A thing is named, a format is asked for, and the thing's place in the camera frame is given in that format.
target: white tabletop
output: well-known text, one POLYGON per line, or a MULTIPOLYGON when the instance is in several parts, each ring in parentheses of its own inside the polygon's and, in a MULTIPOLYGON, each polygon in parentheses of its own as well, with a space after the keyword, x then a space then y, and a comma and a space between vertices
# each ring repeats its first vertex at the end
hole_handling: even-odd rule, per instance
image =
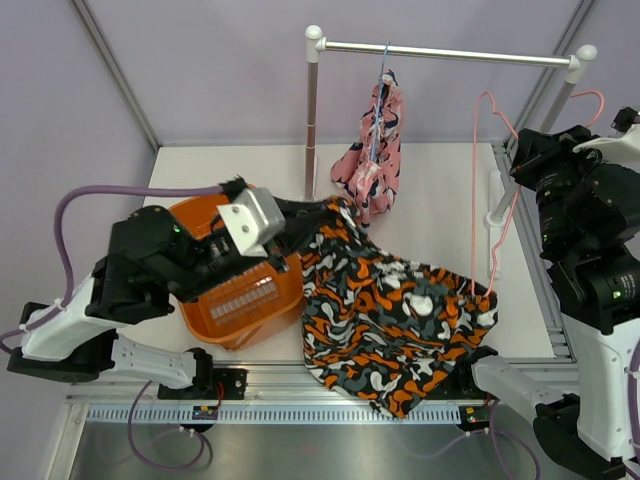
MULTIPOLYGON (((316 197, 338 193, 329 169, 347 145, 318 146, 316 197)), ((208 186, 241 175, 247 183, 269 188, 276 196, 303 197, 304 147, 164 147, 158 153, 150 187, 208 186)), ((488 285, 487 179, 496 168, 489 144, 478 147, 477 281, 488 285)), ((371 238, 399 256, 471 275, 471 145, 403 144, 400 189, 392 210, 373 220, 371 238)), ((147 198, 145 205, 169 207, 182 199, 147 198)), ((499 323, 485 338, 510 358, 553 357, 553 350, 515 224, 502 246, 502 278, 496 282, 499 323)), ((262 343, 227 352, 196 340, 184 325, 180 309, 161 319, 123 330, 132 340, 172 351, 206 348, 216 360, 302 361, 298 323, 262 343)))

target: clothing rack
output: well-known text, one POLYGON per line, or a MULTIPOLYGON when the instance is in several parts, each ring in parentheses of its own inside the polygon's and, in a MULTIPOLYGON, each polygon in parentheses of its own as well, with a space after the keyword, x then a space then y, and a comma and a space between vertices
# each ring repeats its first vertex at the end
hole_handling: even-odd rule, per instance
MULTIPOLYGON (((510 55, 499 53, 466 52, 461 50, 441 50, 435 48, 400 47, 395 45, 371 45, 364 43, 333 42, 323 36, 322 29, 317 25, 310 25, 305 31, 307 39, 307 142, 305 149, 305 200, 314 200, 316 184, 316 109, 318 103, 318 63, 322 52, 349 52, 387 55, 439 58, 445 60, 467 60, 475 62, 493 62, 509 65, 525 65, 534 67, 564 68, 567 74, 564 83, 554 99, 547 115, 540 126, 540 131, 548 132, 560 112, 571 96, 571 92, 584 75, 589 63, 597 56, 596 47, 583 45, 575 55, 568 57, 539 57, 533 55, 510 55)), ((513 201, 517 191, 515 182, 507 182, 504 189, 500 173, 493 172, 489 178, 490 198, 489 206, 492 210, 485 217, 485 226, 489 231, 489 252, 502 235, 505 226, 506 211, 513 201)), ((493 269, 493 260, 489 254, 489 271, 493 269)))

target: gray wall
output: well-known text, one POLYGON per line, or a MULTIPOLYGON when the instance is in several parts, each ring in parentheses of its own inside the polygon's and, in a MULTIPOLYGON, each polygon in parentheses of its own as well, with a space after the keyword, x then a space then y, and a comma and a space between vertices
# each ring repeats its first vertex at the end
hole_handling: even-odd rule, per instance
MULTIPOLYGON (((55 204, 90 183, 146 184, 152 167, 124 103, 67 2, 0 3, 0 330, 22 305, 62 294, 55 204)), ((65 233, 78 277, 104 254, 109 225, 139 200, 73 205, 65 233)), ((0 478, 41 475, 65 386, 7 373, 2 381, 0 478)))
MULTIPOLYGON (((550 54, 577 0, 89 0, 165 144, 303 143, 304 30, 332 40, 550 54)), ((318 139, 352 141, 380 56, 326 53, 318 139)), ((491 89, 512 120, 537 67, 392 57, 407 101, 404 138, 468 141, 473 103, 491 89)), ((480 136, 506 129, 483 116, 480 136)))

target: clothes hanger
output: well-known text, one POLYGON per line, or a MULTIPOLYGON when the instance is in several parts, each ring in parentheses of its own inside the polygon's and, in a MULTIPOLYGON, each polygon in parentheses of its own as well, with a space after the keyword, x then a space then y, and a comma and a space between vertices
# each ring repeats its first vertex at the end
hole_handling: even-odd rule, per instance
POLYGON ((376 160, 376 151, 378 150, 378 121, 380 118, 380 107, 382 106, 382 76, 384 75, 384 63, 387 59, 387 52, 389 51, 389 45, 391 42, 387 42, 387 46, 384 48, 384 54, 382 55, 382 66, 380 67, 380 76, 378 77, 378 101, 376 104, 376 116, 374 118, 373 125, 373 146, 371 147, 371 153, 369 154, 369 160, 374 163, 378 163, 376 160))

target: camouflage print fabric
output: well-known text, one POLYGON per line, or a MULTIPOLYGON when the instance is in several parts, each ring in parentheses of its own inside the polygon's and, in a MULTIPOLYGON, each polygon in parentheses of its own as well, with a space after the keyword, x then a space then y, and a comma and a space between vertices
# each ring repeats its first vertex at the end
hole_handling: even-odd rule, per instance
POLYGON ((304 361, 326 387, 404 417, 497 322, 497 296, 373 244, 351 200, 302 249, 304 361))

